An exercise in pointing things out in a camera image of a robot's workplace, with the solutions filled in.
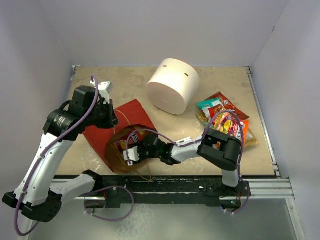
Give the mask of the skittles candy packet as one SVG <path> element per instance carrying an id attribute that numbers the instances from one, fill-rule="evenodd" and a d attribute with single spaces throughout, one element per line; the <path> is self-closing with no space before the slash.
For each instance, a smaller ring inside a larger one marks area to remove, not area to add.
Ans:
<path id="1" fill-rule="evenodd" d="M 129 140 L 128 140 L 128 146 L 129 148 L 131 146 L 133 146 L 134 144 L 138 143 L 138 142 L 141 142 L 144 140 L 144 135 L 145 135 L 145 131 L 142 130 L 142 131 L 137 131 L 135 132 L 132 136 L 129 137 L 130 134 L 127 134 L 125 136 L 122 136 L 120 137 L 118 140 L 115 141 L 115 145 L 117 147 L 117 149 L 120 151 L 120 152 L 123 152 L 126 150 L 126 144 L 127 144 L 127 139 L 129 137 Z"/>

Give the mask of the red paper bag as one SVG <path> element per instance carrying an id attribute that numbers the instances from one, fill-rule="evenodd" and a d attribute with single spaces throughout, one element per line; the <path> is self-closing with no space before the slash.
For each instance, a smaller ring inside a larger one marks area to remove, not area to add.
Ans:
<path id="1" fill-rule="evenodd" d="M 156 131 L 155 125 L 137 99 L 116 108 L 114 112 L 119 120 L 118 125 L 111 129 L 100 129 L 96 126 L 87 127 L 84 137 L 113 173 L 138 174 L 142 179 L 151 182 L 153 179 L 150 170 L 146 176 L 139 173 L 140 168 L 149 166 L 148 161 L 133 166 L 126 165 L 123 152 L 120 152 L 116 147 L 116 140 L 129 134 L 128 142 L 129 137 L 138 131 L 144 131 L 144 129 Z M 145 131 L 144 138 L 150 134 Z"/>

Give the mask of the teal white snack packet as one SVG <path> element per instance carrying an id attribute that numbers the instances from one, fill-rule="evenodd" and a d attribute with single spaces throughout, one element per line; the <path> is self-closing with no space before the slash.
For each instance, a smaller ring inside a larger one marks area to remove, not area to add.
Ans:
<path id="1" fill-rule="evenodd" d="M 207 127 L 208 122 L 211 120 L 211 115 L 209 112 L 210 108 L 216 107 L 222 104 L 221 99 L 213 98 L 205 101 L 201 101 L 197 103 L 197 107 L 201 110 L 201 112 L 196 114 L 196 117 L 202 122 L 202 124 Z"/>

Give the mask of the colourful fruit candy packet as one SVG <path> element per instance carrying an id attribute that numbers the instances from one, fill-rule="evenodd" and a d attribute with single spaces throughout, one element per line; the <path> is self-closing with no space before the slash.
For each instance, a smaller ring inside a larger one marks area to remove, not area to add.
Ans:
<path id="1" fill-rule="evenodd" d="M 221 133 L 235 137 L 238 132 L 236 118 L 230 113 L 222 113 L 214 123 L 213 129 Z"/>

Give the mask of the orange pink fruits candy packet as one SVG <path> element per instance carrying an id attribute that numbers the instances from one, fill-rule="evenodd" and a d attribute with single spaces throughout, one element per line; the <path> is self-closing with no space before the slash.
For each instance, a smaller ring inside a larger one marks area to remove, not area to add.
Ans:
<path id="1" fill-rule="evenodd" d="M 250 124 L 250 122 L 248 120 L 241 120 L 240 121 L 240 125 L 241 125 L 242 131 L 243 131 L 244 141 L 246 141 L 246 139 L 247 139 L 249 124 Z M 239 139 L 239 140 L 242 139 L 241 130 L 240 130 L 240 127 L 239 127 L 237 121 L 234 122 L 234 125 L 232 126 L 230 135 Z"/>

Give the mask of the tan snack bag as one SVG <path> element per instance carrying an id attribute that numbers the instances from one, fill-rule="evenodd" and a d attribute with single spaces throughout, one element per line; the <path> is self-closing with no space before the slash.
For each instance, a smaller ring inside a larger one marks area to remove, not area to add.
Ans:
<path id="1" fill-rule="evenodd" d="M 207 120 L 207 118 L 205 117 L 205 114 L 204 114 L 202 111 L 201 111 L 201 112 L 198 112 L 195 116 L 198 118 L 198 120 L 199 120 L 205 127 L 207 127 L 207 125 L 208 125 L 208 120 Z M 244 147 L 245 147 L 245 148 L 248 148 L 248 147 L 252 147 L 252 146 L 257 145 L 259 142 L 258 142 L 257 137 L 254 135 L 254 133 L 252 132 L 252 130 L 249 128 L 249 121 L 248 121 L 248 120 L 245 120 L 244 123 L 246 124 L 246 128 L 247 128 Z"/>

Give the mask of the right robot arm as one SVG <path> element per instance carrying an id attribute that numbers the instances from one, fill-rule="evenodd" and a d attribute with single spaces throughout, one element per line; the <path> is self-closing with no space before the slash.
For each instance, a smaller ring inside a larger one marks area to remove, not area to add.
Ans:
<path id="1" fill-rule="evenodd" d="M 158 158 L 173 166 L 202 157 L 221 169 L 222 190 L 226 195 L 233 196 L 240 190 L 239 159 L 243 153 L 242 142 L 220 131 L 210 129 L 204 136 L 173 143 L 165 143 L 156 134 L 150 134 L 131 150 L 134 163 Z"/>

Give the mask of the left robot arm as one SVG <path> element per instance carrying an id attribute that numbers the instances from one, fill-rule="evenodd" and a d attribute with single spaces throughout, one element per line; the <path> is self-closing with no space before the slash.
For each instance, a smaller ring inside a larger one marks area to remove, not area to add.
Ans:
<path id="1" fill-rule="evenodd" d="M 119 123 L 109 96 L 112 88 L 109 81 L 100 83 L 97 88 L 77 87 L 71 100 L 48 115 L 38 151 L 26 176 L 15 191 L 4 194 L 3 203 L 18 208 L 30 220 L 48 223 L 74 198 L 87 193 L 101 194 L 103 178 L 91 170 L 65 183 L 53 184 L 52 181 L 62 159 L 87 127 L 112 129 Z"/>

